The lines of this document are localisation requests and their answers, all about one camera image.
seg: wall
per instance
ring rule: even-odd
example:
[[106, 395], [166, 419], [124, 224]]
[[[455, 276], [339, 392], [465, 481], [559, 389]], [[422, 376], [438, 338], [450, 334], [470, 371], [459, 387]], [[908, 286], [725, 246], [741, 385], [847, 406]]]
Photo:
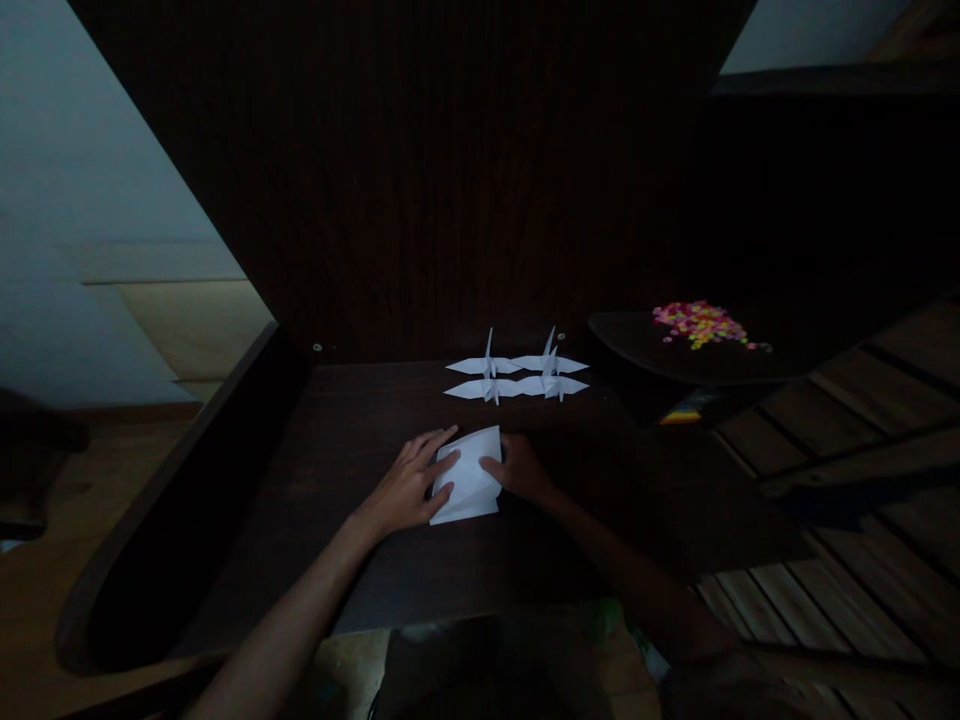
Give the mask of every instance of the wall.
[[759, 0], [720, 71], [860, 62], [910, 0]]
[[[138, 291], [110, 283], [243, 278], [67, 3], [0, 4], [0, 386], [55, 408], [192, 400]], [[193, 314], [216, 320], [220, 287]]]

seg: dark wood grain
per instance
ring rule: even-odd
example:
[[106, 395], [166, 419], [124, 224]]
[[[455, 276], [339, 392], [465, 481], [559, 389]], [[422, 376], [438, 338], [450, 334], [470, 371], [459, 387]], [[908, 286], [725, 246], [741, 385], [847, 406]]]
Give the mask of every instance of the dark wood grain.
[[[317, 369], [230, 558], [174, 653], [235, 645], [329, 541], [404, 440], [457, 422], [525, 432], [551, 476], [633, 546], [690, 581], [803, 556], [793, 527], [696, 429], [640, 433], [602, 381], [562, 404], [445, 396], [439, 363]], [[546, 516], [503, 494], [497, 515], [397, 533], [370, 558], [335, 633], [609, 592]]]
[[271, 323], [97, 549], [57, 627], [77, 674], [162, 658], [229, 550], [309, 373]]
[[71, 5], [323, 363], [456, 357], [683, 289], [696, 113], [753, 0]]

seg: finger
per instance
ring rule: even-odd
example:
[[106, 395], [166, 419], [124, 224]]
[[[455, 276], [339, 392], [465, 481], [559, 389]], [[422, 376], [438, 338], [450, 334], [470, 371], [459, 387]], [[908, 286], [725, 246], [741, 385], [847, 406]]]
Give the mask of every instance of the finger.
[[503, 449], [507, 451], [507, 460], [510, 460], [510, 448], [514, 447], [522, 435], [508, 435], [507, 433], [500, 433], [500, 444], [503, 446]]
[[425, 432], [422, 435], [417, 435], [417, 437], [410, 441], [410, 448], [407, 450], [407, 456], [405, 459], [408, 461], [413, 460], [415, 457], [417, 457], [417, 455], [420, 454], [420, 451], [423, 449], [424, 445], [442, 432], [443, 429], [431, 430], [430, 432]]
[[412, 441], [412, 440], [407, 440], [407, 441], [403, 444], [403, 447], [400, 448], [400, 454], [397, 455], [397, 459], [393, 461], [393, 466], [394, 466], [394, 467], [396, 467], [397, 465], [399, 465], [399, 464], [401, 464], [401, 463], [406, 462], [406, 460], [407, 460], [407, 455], [410, 453], [410, 446], [411, 446], [411, 445], [413, 445], [413, 441]]
[[420, 513], [421, 517], [423, 518], [423, 522], [429, 522], [434, 515], [440, 512], [440, 508], [447, 504], [447, 501], [450, 499], [450, 493], [452, 492], [453, 483], [447, 483], [440, 488], [440, 492], [427, 500], [420, 507]]
[[453, 437], [454, 433], [458, 430], [456, 425], [452, 425], [444, 430], [439, 435], [434, 435], [426, 443], [424, 443], [423, 448], [420, 452], [417, 453], [416, 459], [413, 461], [413, 466], [415, 468], [425, 468], [427, 463], [430, 462], [430, 458], [433, 457], [433, 454], [439, 450], [443, 445], [446, 445], [447, 440]]
[[480, 458], [480, 467], [493, 475], [493, 479], [503, 484], [503, 478], [506, 475], [506, 468], [491, 457]]
[[423, 473], [424, 485], [432, 483], [438, 477], [443, 475], [447, 470], [452, 468], [457, 464], [457, 460], [460, 459], [460, 451], [454, 450], [452, 453], [447, 455], [440, 462], [436, 462], [430, 467], [428, 467]]

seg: colorful confetti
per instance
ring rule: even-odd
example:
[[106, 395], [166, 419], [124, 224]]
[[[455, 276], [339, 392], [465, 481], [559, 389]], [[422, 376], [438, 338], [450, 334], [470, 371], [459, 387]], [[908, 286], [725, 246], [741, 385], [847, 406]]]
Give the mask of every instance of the colorful confetti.
[[692, 303], [670, 303], [653, 309], [655, 325], [667, 325], [670, 335], [663, 342], [673, 341], [672, 336], [690, 338], [693, 350], [699, 350], [708, 342], [732, 340], [746, 345], [748, 350], [756, 350], [757, 344], [747, 339], [747, 333], [726, 310], [714, 307], [706, 300]]

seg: desk surface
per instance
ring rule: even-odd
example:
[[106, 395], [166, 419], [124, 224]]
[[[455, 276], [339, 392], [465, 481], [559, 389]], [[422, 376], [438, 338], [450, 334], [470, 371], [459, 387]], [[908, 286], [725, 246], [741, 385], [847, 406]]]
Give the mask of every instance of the desk surface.
[[[443, 395], [465, 376], [443, 363], [317, 368], [230, 554], [173, 655], [235, 645], [380, 480], [403, 442], [457, 423], [525, 432], [555, 481], [682, 580], [808, 554], [712, 439], [641, 433], [591, 385], [561, 404]], [[566, 602], [607, 592], [573, 543], [509, 494], [500, 513], [400, 532], [364, 566], [335, 633]]]

